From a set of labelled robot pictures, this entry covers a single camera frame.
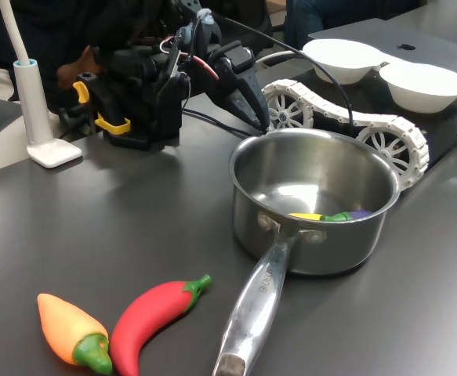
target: orange toy chili pepper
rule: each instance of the orange toy chili pepper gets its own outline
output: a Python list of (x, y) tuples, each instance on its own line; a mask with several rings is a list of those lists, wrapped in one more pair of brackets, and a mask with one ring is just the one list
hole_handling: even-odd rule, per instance
[(103, 325), (54, 295), (40, 294), (37, 300), (43, 334), (58, 357), (69, 364), (110, 374), (108, 332)]

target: double white bowl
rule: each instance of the double white bowl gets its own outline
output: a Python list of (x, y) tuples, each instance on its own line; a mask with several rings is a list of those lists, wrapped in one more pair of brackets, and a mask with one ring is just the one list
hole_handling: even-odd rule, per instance
[[(315, 39), (303, 51), (322, 65), (341, 85), (359, 82), (387, 55), (363, 43), (342, 39)], [(317, 76), (331, 82), (318, 68)], [(442, 111), (457, 99), (457, 73), (433, 65), (404, 61), (390, 63), (379, 71), (394, 102), (421, 114)]]

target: yellow clamp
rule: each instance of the yellow clamp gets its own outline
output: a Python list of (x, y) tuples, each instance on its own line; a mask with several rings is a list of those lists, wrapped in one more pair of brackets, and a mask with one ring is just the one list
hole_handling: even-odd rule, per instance
[(125, 119), (124, 124), (112, 125), (112, 124), (108, 123), (106, 120), (104, 120), (103, 117), (101, 116), (101, 114), (98, 113), (95, 123), (98, 127), (101, 127), (102, 129), (104, 129), (105, 131), (108, 131), (112, 135), (119, 136), (122, 133), (126, 133), (131, 130), (131, 121), (126, 117), (124, 117), (124, 119)]
[(76, 81), (73, 84), (74, 89), (78, 93), (78, 102), (80, 104), (86, 104), (90, 100), (89, 90), (83, 82)]

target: wire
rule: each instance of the wire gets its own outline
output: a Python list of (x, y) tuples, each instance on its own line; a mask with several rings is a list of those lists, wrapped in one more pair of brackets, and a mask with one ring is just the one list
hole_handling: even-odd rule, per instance
[(225, 130), (227, 132), (235, 132), (235, 133), (239, 133), (243, 136), (247, 136), (247, 137), (253, 137), (254, 135), (249, 133), (249, 132), (246, 132), (246, 131), (242, 131), (241, 129), (236, 129), (236, 128), (233, 128), (233, 127), (230, 127), (229, 125), (226, 125), (224, 123), (222, 123), (221, 121), (213, 118), (213, 117), (210, 117), (206, 114), (203, 114), (202, 112), (198, 112), (198, 111), (195, 111), (195, 110), (188, 110), (188, 109), (185, 109), (183, 110), (183, 113), (187, 116), (190, 116), (192, 118), (197, 118), (197, 119), (200, 119), (200, 120), (203, 120), (205, 122), (208, 122), (208, 123), (212, 123), (213, 125), (221, 128), (222, 130)]
[(185, 102), (183, 103), (183, 108), (181, 109), (181, 111), (184, 111), (184, 109), (187, 107), (187, 104), (188, 104), (188, 101), (190, 100), (190, 97), (191, 97), (191, 81), (188, 80), (188, 98), (187, 100), (185, 100)]
[(343, 88), (341, 87), (341, 85), (337, 82), (337, 80), (335, 80), (335, 78), (333, 76), (331, 76), (331, 74), (322, 65), (320, 65), (317, 61), (315, 61), (314, 59), (312, 59), (311, 57), (309, 57), (307, 54), (303, 53), (302, 51), (299, 51), (299, 50), (295, 49), (294, 47), (291, 47), (290, 45), (286, 45), (284, 42), (278, 41), (277, 39), (272, 38), (271, 36), (268, 36), (268, 35), (262, 33), (261, 31), (257, 31), (255, 29), (253, 29), (252, 27), (245, 26), (243, 23), (231, 20), (230, 18), (226, 18), (225, 16), (221, 16), (218, 13), (213, 13), (213, 15), (215, 16), (215, 18), (216, 17), (220, 18), (221, 20), (230, 22), (243, 29), (246, 29), (247, 31), (251, 31), (254, 34), (259, 35), (260, 37), (268, 39), (269, 41), (272, 41), (274, 44), (279, 45), (280, 47), (287, 49), (288, 51), (293, 51), (296, 55), (300, 55), (303, 58), (309, 60), (313, 65), (315, 65), (315, 67), (317, 67), (319, 70), (321, 70), (338, 89), (339, 93), (341, 94), (341, 96), (343, 98), (343, 102), (345, 102), (346, 110), (348, 111), (348, 119), (349, 119), (350, 127), (352, 129), (354, 128), (354, 115), (352, 114), (352, 105), (350, 104), (348, 96), (346, 95), (346, 93), (343, 90)]
[[(160, 49), (160, 51), (162, 53), (164, 53), (165, 55), (168, 55), (169, 54), (169, 51), (167, 51), (166, 49), (164, 49), (164, 44), (169, 42), (172, 38), (174, 38), (172, 35), (171, 36), (168, 36), (166, 39), (164, 39), (162, 42), (160, 42), (160, 45), (158, 45), (158, 48)], [(180, 52), (180, 56), (181, 57), (188, 57), (188, 54), (186, 52)], [(194, 60), (199, 63), (200, 65), (202, 65), (203, 68), (205, 68), (209, 74), (211, 74), (214, 79), (216, 81), (219, 81), (219, 76), (218, 74), (204, 61), (202, 60), (200, 57), (198, 56), (194, 56)]]
[(190, 55), (188, 55), (188, 59), (191, 60), (194, 57), (194, 50), (195, 50), (195, 41), (197, 40), (197, 30), (198, 26), (201, 24), (201, 20), (197, 19), (197, 23), (195, 24), (194, 27), (194, 33), (193, 36), (191, 37), (191, 49), (190, 49)]
[(274, 57), (277, 57), (277, 56), (288, 56), (288, 55), (295, 55), (295, 53), (293, 51), (274, 52), (274, 53), (271, 53), (270, 55), (263, 56), (261, 59), (258, 59), (256, 61), (256, 64), (263, 63), (263, 62), (273, 59)]

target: toy vegetable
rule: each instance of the toy vegetable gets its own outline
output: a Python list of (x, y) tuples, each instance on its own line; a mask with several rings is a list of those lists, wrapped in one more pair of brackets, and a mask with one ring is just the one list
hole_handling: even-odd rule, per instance
[(139, 376), (144, 343), (160, 328), (185, 313), (212, 283), (203, 276), (191, 282), (168, 282), (142, 294), (122, 314), (110, 340), (111, 359), (122, 376)]
[(371, 215), (372, 211), (360, 210), (360, 211), (345, 211), (334, 215), (321, 215), (312, 213), (289, 213), (298, 218), (311, 219), (313, 221), (325, 221), (325, 222), (342, 222), (350, 221), (352, 219), (360, 219)]
[(58, 357), (69, 364), (110, 374), (108, 332), (103, 325), (56, 296), (40, 294), (37, 300), (43, 334)]

